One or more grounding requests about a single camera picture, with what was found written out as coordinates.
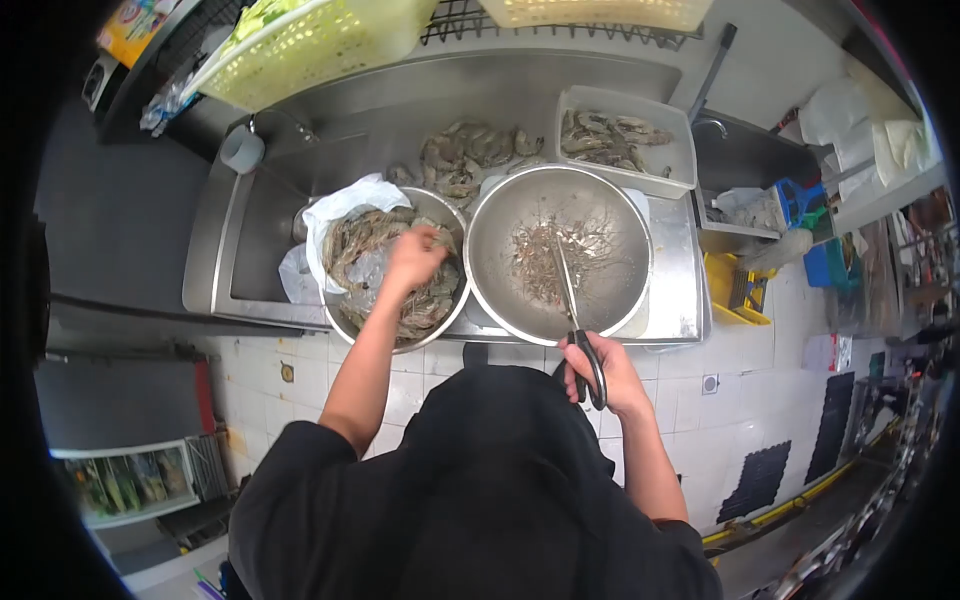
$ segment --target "metal colander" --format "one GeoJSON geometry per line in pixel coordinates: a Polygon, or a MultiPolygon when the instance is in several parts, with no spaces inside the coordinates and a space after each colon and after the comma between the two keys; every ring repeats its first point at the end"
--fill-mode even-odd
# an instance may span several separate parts
{"type": "Polygon", "coordinates": [[[570,329],[563,304],[531,298],[516,273],[519,228],[544,218],[603,222],[614,260],[584,273],[577,305],[580,325],[612,335],[637,312],[653,269],[650,230],[622,189],[576,167],[547,164],[497,183],[479,201],[464,240],[464,266],[473,293],[491,317],[515,336],[554,346],[570,329]]]}

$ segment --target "blue plastic crate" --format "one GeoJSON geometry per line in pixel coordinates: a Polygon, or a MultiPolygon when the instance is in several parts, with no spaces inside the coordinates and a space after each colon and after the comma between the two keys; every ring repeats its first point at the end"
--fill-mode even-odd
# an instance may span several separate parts
{"type": "Polygon", "coordinates": [[[788,229],[798,228],[804,220],[804,215],[809,209],[810,203],[827,193],[821,183],[817,183],[810,188],[803,188],[790,178],[777,181],[773,184],[773,187],[777,188],[780,208],[783,210],[783,220],[786,222],[786,228],[788,229]]]}
{"type": "Polygon", "coordinates": [[[848,272],[839,239],[814,246],[804,255],[806,282],[810,287],[834,287],[849,292],[860,285],[860,259],[855,256],[848,272]]]}

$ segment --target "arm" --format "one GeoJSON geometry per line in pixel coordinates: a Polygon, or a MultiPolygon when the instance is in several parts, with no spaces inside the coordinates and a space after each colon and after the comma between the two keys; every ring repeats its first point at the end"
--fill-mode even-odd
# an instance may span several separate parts
{"type": "Polygon", "coordinates": [[[419,226],[397,238],[373,310],[337,372],[317,421],[342,435],[357,456],[370,447],[383,421],[400,307],[446,257],[445,248],[433,247],[436,234],[433,228],[419,226]]]}
{"type": "MultiPolygon", "coordinates": [[[[623,426],[623,466],[626,470],[626,492],[630,499],[653,521],[689,521],[684,494],[677,474],[663,448],[654,406],[643,390],[623,346],[614,340],[587,332],[590,343],[603,361],[607,376],[607,402],[623,426]]],[[[594,388],[593,371],[583,352],[576,346],[560,342],[567,366],[564,374],[566,393],[577,401],[574,371],[587,378],[594,388]]]]}

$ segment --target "white tile floor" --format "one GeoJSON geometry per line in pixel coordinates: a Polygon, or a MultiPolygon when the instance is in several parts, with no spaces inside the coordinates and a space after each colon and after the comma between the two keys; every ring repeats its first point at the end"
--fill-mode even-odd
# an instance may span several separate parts
{"type": "MultiPolygon", "coordinates": [[[[692,524],[701,533],[720,528],[715,521],[721,503],[736,488],[744,457],[751,452],[790,440],[777,501],[803,490],[831,373],[802,371],[801,355],[808,335],[827,332],[824,312],[823,292],[806,285],[802,265],[790,265],[769,284],[765,313],[774,324],[716,325],[705,344],[664,354],[628,348],[654,401],[667,453],[684,476],[692,524]],[[719,374],[717,392],[702,396],[703,376],[712,373],[719,374]]],[[[256,469],[287,422],[318,418],[349,350],[335,333],[195,343],[220,356],[212,362],[214,402],[228,424],[235,477],[256,469]],[[284,365],[294,370],[291,382],[280,376],[284,365]]],[[[882,349],[882,340],[879,346],[858,344],[862,348],[854,362],[859,376],[866,374],[870,353],[882,349]]],[[[368,456],[397,447],[426,394],[463,367],[462,349],[461,342],[438,341],[394,358],[384,424],[368,456]]],[[[490,359],[496,365],[552,372],[561,355],[554,348],[492,345],[490,359]]],[[[616,462],[614,478],[622,485],[620,423],[609,411],[590,409],[588,417],[604,454],[616,462]]]]}

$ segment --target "floor drain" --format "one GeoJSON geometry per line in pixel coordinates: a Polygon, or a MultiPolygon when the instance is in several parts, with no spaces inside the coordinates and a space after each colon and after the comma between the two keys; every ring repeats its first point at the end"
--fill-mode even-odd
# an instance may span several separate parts
{"type": "Polygon", "coordinates": [[[707,394],[716,394],[717,387],[720,385],[720,376],[719,375],[704,375],[704,386],[701,389],[701,394],[706,396],[707,394]]]}

